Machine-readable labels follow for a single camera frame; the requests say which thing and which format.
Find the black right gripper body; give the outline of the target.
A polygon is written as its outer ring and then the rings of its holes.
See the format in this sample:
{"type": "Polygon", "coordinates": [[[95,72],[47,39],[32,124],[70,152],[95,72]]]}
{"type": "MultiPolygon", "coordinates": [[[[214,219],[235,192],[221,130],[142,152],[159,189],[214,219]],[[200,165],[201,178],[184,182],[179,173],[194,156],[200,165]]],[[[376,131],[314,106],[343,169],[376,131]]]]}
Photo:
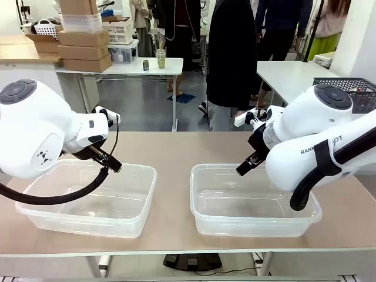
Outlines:
{"type": "Polygon", "coordinates": [[[248,143],[254,152],[247,158],[248,161],[265,161],[270,149],[266,146],[263,133],[265,128],[259,127],[249,137],[248,143]]]}

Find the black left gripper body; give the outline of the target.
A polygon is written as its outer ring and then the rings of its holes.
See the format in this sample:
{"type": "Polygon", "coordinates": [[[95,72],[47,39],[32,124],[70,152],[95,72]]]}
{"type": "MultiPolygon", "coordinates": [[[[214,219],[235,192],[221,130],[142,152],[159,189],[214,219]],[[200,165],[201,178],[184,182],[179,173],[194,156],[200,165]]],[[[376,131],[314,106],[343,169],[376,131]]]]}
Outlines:
{"type": "Polygon", "coordinates": [[[110,154],[101,149],[105,142],[106,139],[102,139],[88,146],[81,146],[78,144],[76,139],[72,139],[63,144],[62,154],[74,155],[80,160],[92,159],[101,162],[104,160],[104,156],[106,156],[108,160],[111,160],[112,157],[110,157],[110,154]]]}

